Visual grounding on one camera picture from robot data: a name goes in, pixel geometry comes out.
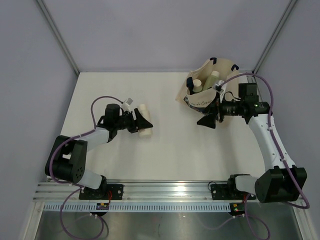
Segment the pale bottle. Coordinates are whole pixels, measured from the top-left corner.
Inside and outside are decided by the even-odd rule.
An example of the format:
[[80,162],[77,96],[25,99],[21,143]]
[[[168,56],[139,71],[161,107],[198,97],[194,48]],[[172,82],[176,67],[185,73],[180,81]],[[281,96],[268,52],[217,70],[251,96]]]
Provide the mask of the pale bottle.
[[206,91],[209,88],[212,88],[213,85],[218,82],[220,79],[220,73],[218,71],[213,70],[211,74],[207,77],[202,90]]

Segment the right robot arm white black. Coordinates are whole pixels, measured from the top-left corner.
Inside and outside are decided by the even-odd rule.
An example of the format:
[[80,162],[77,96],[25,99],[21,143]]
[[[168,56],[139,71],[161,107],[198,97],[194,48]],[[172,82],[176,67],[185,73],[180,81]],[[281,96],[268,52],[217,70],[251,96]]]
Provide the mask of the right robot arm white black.
[[301,196],[307,179],[303,167],[297,167],[284,148],[277,132],[272,109],[268,102],[260,101],[257,84],[240,83],[238,97],[226,100],[217,93],[197,124],[215,129],[226,116],[242,117],[255,136],[264,161],[265,173],[260,177],[232,174],[221,186],[212,186],[213,199],[237,199],[250,194],[260,203],[294,202]]

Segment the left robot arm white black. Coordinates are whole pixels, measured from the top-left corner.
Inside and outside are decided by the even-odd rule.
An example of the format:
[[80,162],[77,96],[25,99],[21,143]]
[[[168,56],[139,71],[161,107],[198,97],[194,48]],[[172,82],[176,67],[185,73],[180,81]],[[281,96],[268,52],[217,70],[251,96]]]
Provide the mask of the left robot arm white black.
[[87,153],[111,142],[118,131],[149,137],[153,124],[145,104],[125,111],[116,103],[108,104],[94,130],[80,136],[59,135],[53,144],[44,172],[55,181],[82,187],[81,200],[120,200],[123,185],[110,184],[105,176],[86,169]]

